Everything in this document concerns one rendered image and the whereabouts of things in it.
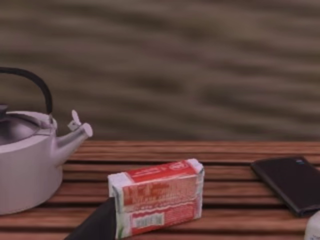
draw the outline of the soap box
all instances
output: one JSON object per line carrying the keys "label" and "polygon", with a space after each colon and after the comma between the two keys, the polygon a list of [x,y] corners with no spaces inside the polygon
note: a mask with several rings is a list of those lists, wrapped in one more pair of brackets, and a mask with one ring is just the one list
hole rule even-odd
{"label": "soap box", "polygon": [[204,167],[196,159],[109,175],[116,239],[200,218],[204,176]]}

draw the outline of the kettle lid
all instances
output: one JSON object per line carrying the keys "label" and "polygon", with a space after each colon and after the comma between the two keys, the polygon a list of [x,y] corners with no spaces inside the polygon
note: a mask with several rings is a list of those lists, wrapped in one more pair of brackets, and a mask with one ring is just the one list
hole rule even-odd
{"label": "kettle lid", "polygon": [[7,113],[8,105],[0,104],[0,146],[30,138],[39,131],[38,121],[30,116]]}

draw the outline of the red label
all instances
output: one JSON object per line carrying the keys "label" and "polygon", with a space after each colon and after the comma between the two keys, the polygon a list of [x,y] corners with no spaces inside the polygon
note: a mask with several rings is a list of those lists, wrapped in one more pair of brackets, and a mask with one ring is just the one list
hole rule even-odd
{"label": "red label", "polygon": [[131,215],[132,235],[193,220],[196,216],[196,210],[196,202],[191,201],[184,205],[171,206],[165,209],[133,213]]}
{"label": "red label", "polygon": [[178,175],[196,174],[194,168],[186,161],[177,161],[167,164],[144,167],[136,170],[127,171],[126,174],[134,183],[169,178]]}
{"label": "red label", "polygon": [[197,186],[197,176],[125,186],[125,211],[161,208],[191,201],[196,197]]}

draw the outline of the wooden surface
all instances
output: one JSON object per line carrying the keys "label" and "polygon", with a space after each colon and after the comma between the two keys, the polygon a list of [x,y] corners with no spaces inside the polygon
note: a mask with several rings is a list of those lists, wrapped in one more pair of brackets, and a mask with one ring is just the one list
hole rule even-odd
{"label": "wooden surface", "polygon": [[87,141],[64,165],[64,182],[47,203],[0,217],[0,239],[62,240],[107,199],[107,175],[197,158],[205,166],[202,218],[128,240],[302,240],[307,218],[293,217],[249,167],[290,155],[320,166],[313,142]]}
{"label": "wooden surface", "polygon": [[[1,0],[0,66],[95,140],[318,141],[319,0]],[[0,75],[0,102],[44,110]]]}

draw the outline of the kettle lid knob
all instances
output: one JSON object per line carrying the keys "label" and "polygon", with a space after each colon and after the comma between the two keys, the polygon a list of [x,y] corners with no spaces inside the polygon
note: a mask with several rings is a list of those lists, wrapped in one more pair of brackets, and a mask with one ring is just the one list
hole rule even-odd
{"label": "kettle lid knob", "polygon": [[7,110],[8,110],[8,105],[0,103],[0,119],[6,116]]}

